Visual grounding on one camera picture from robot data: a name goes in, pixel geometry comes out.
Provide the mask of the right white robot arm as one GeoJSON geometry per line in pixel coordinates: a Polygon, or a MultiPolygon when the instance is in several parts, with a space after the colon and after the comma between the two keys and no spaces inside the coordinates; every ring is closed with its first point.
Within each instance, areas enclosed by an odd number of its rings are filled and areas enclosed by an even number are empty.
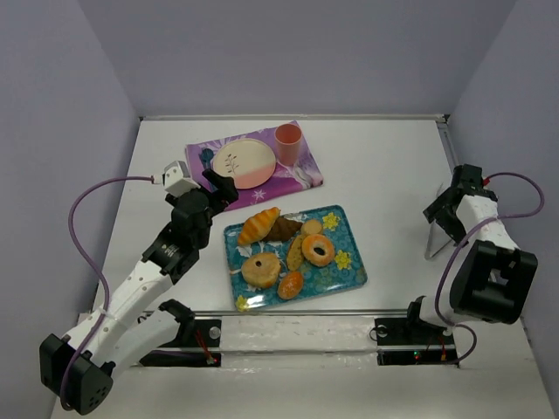
{"type": "Polygon", "coordinates": [[[449,187],[424,210],[454,251],[434,295],[410,303],[408,327],[444,330],[466,321],[513,324],[520,318],[538,260],[507,233],[489,181],[480,167],[458,165],[449,187]]]}

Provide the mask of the metal tongs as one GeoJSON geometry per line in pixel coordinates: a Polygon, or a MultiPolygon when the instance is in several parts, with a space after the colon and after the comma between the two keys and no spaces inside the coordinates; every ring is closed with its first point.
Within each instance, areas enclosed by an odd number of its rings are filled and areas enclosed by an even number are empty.
{"type": "Polygon", "coordinates": [[[424,258],[426,260],[435,258],[447,245],[451,243],[452,240],[445,231],[436,222],[432,222],[429,228],[424,258]]]}

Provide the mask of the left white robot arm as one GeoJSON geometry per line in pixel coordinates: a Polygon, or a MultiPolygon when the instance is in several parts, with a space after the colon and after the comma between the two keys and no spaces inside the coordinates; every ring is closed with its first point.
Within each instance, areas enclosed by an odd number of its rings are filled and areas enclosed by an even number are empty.
{"type": "Polygon", "coordinates": [[[59,397],[62,409],[89,414],[104,401],[121,370],[193,323],[192,311],[171,300],[155,316],[160,323],[155,333],[131,330],[143,310],[198,261],[209,243],[213,217],[238,200],[232,178],[211,168],[203,176],[213,190],[195,182],[181,161],[149,179],[166,192],[172,207],[169,222],[115,291],[95,267],[104,292],[102,305],[62,336],[50,334],[41,343],[40,378],[59,397]]]}

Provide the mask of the orange glazed donut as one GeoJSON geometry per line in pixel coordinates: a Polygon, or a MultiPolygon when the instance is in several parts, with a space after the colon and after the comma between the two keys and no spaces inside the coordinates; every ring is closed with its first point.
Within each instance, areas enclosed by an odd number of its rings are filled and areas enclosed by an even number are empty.
{"type": "Polygon", "coordinates": [[[303,257],[314,266],[323,267],[330,264],[335,257],[335,247],[332,242],[322,234],[313,234],[302,241],[301,251],[303,257]]]}

